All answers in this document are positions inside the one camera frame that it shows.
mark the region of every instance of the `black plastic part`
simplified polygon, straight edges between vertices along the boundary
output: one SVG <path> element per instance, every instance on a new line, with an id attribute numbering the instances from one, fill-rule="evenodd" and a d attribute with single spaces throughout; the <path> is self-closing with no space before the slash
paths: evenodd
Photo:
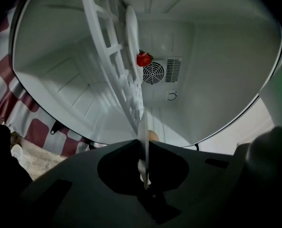
<path id="1" fill-rule="evenodd" d="M 140 143 L 128 144 L 104 156 L 98 164 L 101 180 L 113 191 L 139 195 L 144 190 L 138 161 Z M 188 175 L 188 164 L 180 157 L 154 143 L 149 145 L 149 179 L 157 192 L 177 188 Z"/>
<path id="2" fill-rule="evenodd" d="M 207 159 L 204 163 L 213 165 L 216 167 L 220 167 L 223 169 L 225 169 L 229 165 L 229 162 L 227 161 L 220 161 L 220 160 L 215 160 L 215 159 Z"/>
<path id="3" fill-rule="evenodd" d="M 175 100 L 177 98 L 177 94 L 175 94 L 175 93 L 169 93 L 169 95 L 175 95 L 175 98 L 172 99 L 172 100 L 168 100 L 168 101 L 173 101 L 173 100 Z"/>
<path id="4" fill-rule="evenodd" d="M 96 148 L 93 146 L 93 145 L 91 145 L 90 143 L 88 144 L 88 148 L 89 148 L 89 150 L 95 150 Z"/>
<path id="5" fill-rule="evenodd" d="M 31 206 L 28 208 L 26 219 L 34 222 L 36 227 L 46 225 L 53 217 L 60 203 L 68 193 L 72 182 L 57 179 Z"/>
<path id="6" fill-rule="evenodd" d="M 181 213 L 178 209 L 166 203 L 163 192 L 155 190 L 152 186 L 147 190 L 142 189 L 140 191 L 138 201 L 158 225 L 175 218 Z"/>
<path id="7" fill-rule="evenodd" d="M 242 173 L 219 217 L 240 227 L 282 227 L 282 128 L 250 145 Z"/>
<path id="8" fill-rule="evenodd" d="M 63 128 L 64 125 L 60 122 L 56 121 L 55 124 L 52 126 L 50 130 L 50 134 L 54 135 L 57 131 L 59 131 L 61 128 Z"/>

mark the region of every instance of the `white plastic piece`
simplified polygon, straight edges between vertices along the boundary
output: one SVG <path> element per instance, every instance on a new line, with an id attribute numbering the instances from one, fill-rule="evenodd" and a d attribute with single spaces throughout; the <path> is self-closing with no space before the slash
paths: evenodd
<path id="1" fill-rule="evenodd" d="M 132 68 L 141 84 L 143 82 L 143 68 L 137 65 L 137 55 L 140 49 L 138 21 L 132 6 L 128 6 L 126 9 L 126 34 Z"/>
<path id="2" fill-rule="evenodd" d="M 144 181 L 143 181 L 143 177 L 142 177 L 142 175 L 141 175 L 141 174 L 140 174 L 140 180 L 141 180 L 142 182 L 144 182 Z"/>
<path id="3" fill-rule="evenodd" d="M 147 125 L 147 114 L 144 112 L 138 126 L 138 140 L 141 144 L 142 155 L 138 161 L 138 170 L 144 180 L 144 189 L 146 190 L 149 185 L 149 129 Z"/>
<path id="4" fill-rule="evenodd" d="M 12 148 L 11 148 L 11 156 L 16 158 L 18 161 L 21 159 L 22 155 L 23 155 L 23 149 L 20 145 L 15 144 Z"/>
<path id="5" fill-rule="evenodd" d="M 7 127 L 9 128 L 10 133 L 13 133 L 13 132 L 14 132 L 14 129 L 13 129 L 11 126 L 7 126 Z"/>
<path id="6" fill-rule="evenodd" d="M 117 97 L 117 100 L 119 101 L 121 109 L 124 111 L 132 129 L 135 133 L 137 133 L 137 125 L 140 121 L 140 116 L 136 116 L 135 112 L 139 111 L 139 109 L 136 109 L 136 106 L 139 106 L 140 104 L 134 104 L 134 102 L 132 103 L 131 101 L 128 102 L 127 97 L 122 94 L 124 92 L 127 96 L 131 96 L 134 95 L 134 92 L 130 92 L 132 88 L 129 87 L 127 80 L 123 83 L 123 79 L 127 78 L 127 73 L 124 69 L 123 59 L 120 52 L 123 45 L 118 44 L 115 26 L 113 24 L 115 21 L 119 20 L 115 18 L 115 15 L 111 12 L 108 0 L 102 0 L 104 8 L 95 4 L 94 0 L 82 1 L 94 44 L 98 51 L 100 60 L 102 61 L 102 67 Z M 98 17 L 103 17 L 105 19 L 106 30 L 111 43 L 110 47 L 107 47 L 105 44 Z"/>

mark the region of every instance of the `dark object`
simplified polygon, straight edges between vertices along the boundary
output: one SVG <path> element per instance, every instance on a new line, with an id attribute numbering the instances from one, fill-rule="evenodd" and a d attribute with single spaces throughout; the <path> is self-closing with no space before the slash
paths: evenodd
<path id="1" fill-rule="evenodd" d="M 57 179 L 31 206 L 26 213 L 30 222 L 37 221 L 37 226 L 51 221 L 63 198 L 70 190 L 72 182 Z"/>
<path id="2" fill-rule="evenodd" d="M 239 219 L 242 227 L 282 227 L 282 128 L 258 137 L 250 146 L 242 173 L 220 220 Z"/>
<path id="3" fill-rule="evenodd" d="M 282 65 L 259 92 L 275 126 L 282 127 Z"/>
<path id="4" fill-rule="evenodd" d="M 88 144 L 88 148 L 89 148 L 90 150 L 95 150 L 95 149 L 96 149 L 96 147 L 94 147 L 94 146 L 91 145 L 90 143 Z"/>
<path id="5" fill-rule="evenodd" d="M 29 185 L 21 198 L 30 207 L 57 179 L 63 179 L 73 185 L 51 226 L 163 226 L 193 212 L 199 215 L 199 203 L 216 185 L 222 185 L 216 191 L 233 187 L 235 178 L 226 172 L 238 179 L 247 149 L 247 145 L 240 146 L 232 157 L 150 142 L 152 184 L 145 191 L 137 169 L 139 145 L 138 140 L 121 142 L 67 158 Z M 230 162 L 229 167 L 205 164 L 209 158 Z"/>
<path id="6" fill-rule="evenodd" d="M 0 224 L 14 220 L 19 212 L 19 195 L 31 177 L 10 153 L 10 130 L 0 125 Z"/>
<path id="7" fill-rule="evenodd" d="M 209 164 L 209 165 L 213 165 L 216 167 L 220 167 L 225 169 L 228 165 L 229 162 L 226 161 L 219 161 L 219 160 L 215 160 L 215 159 L 207 159 L 204 163 Z"/>
<path id="8" fill-rule="evenodd" d="M 57 131 L 59 131 L 63 127 L 64 127 L 63 124 L 61 124 L 59 121 L 56 121 L 50 130 L 50 134 L 54 135 Z"/>

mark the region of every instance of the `dark gray surface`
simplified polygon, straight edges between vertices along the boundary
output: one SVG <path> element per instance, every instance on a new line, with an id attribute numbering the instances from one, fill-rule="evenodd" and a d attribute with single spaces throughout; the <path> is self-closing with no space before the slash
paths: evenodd
<path id="1" fill-rule="evenodd" d="M 221 215 L 223 214 L 223 208 L 226 205 L 228 198 L 230 197 L 233 188 L 236 186 L 240 174 L 243 170 L 245 156 L 248 150 L 249 144 L 243 144 L 237 147 L 234 156 L 231 156 L 230 163 L 225 169 L 224 173 L 220 178 L 207 188 L 201 198 L 195 199 L 190 206 L 184 210 L 184 212 L 167 223 L 161 225 L 164 228 L 172 227 L 214 227 L 218 223 Z M 188 180 L 190 187 L 195 185 L 197 180 Z M 189 197 L 191 192 L 186 193 L 186 197 Z M 226 219 L 222 220 L 219 224 L 225 225 Z"/>
<path id="2" fill-rule="evenodd" d="M 282 127 L 282 66 L 259 92 L 275 126 Z"/>
<path id="3" fill-rule="evenodd" d="M 187 150 L 160 142 L 157 146 L 167 149 L 183 157 L 189 164 L 189 173 L 183 183 L 175 190 L 164 192 L 168 205 L 181 211 L 181 215 L 164 223 L 163 226 L 173 226 L 176 222 L 188 225 L 190 219 L 198 217 L 193 210 L 202 206 L 203 215 L 207 214 L 206 206 L 212 206 L 214 200 L 219 199 L 239 177 L 239 166 L 244 162 L 232 164 L 227 169 L 205 164 L 208 158 L 231 161 L 237 157 Z M 61 162 L 55 168 L 32 183 L 23 193 L 22 199 L 29 206 L 52 185 L 57 179 L 64 179 L 73 183 L 71 189 L 61 202 L 53 218 L 53 226 L 61 227 L 152 227 L 156 223 L 139 203 L 136 196 L 117 194 L 108 188 L 99 178 L 97 164 L 109 152 L 127 144 L 139 144 L 137 140 L 109 145 L 100 149 L 77 154 Z"/>

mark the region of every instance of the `ventilation fan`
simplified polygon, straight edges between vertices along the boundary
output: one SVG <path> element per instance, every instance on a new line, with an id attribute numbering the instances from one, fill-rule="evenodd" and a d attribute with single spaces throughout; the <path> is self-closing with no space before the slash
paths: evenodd
<path id="1" fill-rule="evenodd" d="M 164 77 L 164 68 L 158 62 L 152 62 L 143 68 L 143 80 L 149 84 L 160 82 Z"/>

